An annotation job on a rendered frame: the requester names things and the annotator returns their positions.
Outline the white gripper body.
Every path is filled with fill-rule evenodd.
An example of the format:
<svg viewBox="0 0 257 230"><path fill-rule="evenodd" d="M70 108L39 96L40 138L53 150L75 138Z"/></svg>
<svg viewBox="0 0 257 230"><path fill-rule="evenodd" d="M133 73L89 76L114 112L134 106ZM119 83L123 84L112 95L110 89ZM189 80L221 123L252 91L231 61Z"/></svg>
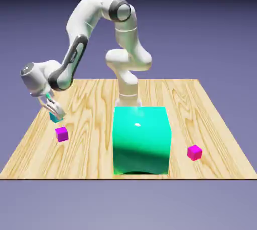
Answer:
<svg viewBox="0 0 257 230"><path fill-rule="evenodd" d="M60 104L52 99L47 99L46 103L41 101L41 105L54 114L57 118L63 118L65 116L65 112Z"/></svg>

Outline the small teal cube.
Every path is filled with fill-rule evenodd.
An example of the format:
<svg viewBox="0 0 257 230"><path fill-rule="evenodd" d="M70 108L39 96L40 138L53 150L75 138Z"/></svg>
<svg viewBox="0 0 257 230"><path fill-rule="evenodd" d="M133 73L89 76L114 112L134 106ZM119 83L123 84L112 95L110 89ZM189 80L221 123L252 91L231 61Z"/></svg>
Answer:
<svg viewBox="0 0 257 230"><path fill-rule="evenodd" d="M57 118L57 116L55 116L53 113L49 113L49 115L50 115L50 119L51 119L51 121L53 121L54 123L58 123L58 122L60 122L60 121L62 121L63 120L63 118L61 118L61 119L58 119Z"/></svg>

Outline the small magenta cube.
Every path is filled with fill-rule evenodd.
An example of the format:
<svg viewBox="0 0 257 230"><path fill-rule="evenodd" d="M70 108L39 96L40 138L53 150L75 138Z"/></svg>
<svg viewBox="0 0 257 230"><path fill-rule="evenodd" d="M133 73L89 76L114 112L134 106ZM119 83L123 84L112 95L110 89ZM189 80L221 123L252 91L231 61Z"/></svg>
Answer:
<svg viewBox="0 0 257 230"><path fill-rule="evenodd" d="M68 130L65 126L55 129L58 142L63 142L69 139Z"/></svg>

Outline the small pink cube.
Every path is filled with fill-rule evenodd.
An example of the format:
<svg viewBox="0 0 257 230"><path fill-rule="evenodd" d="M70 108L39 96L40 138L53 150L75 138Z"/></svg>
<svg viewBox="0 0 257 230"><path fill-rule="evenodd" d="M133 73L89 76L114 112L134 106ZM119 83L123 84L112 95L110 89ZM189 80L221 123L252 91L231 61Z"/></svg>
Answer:
<svg viewBox="0 0 257 230"><path fill-rule="evenodd" d="M187 156L192 160L198 160L202 157L202 149L197 145L192 145L187 148Z"/></svg>

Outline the large green box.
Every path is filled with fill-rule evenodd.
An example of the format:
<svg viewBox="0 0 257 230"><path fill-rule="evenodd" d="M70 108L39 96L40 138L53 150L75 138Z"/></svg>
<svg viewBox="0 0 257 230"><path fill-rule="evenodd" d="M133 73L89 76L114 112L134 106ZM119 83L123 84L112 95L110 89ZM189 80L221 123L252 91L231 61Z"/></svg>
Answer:
<svg viewBox="0 0 257 230"><path fill-rule="evenodd" d="M171 135L165 107L116 107L112 130L114 174L167 174Z"/></svg>

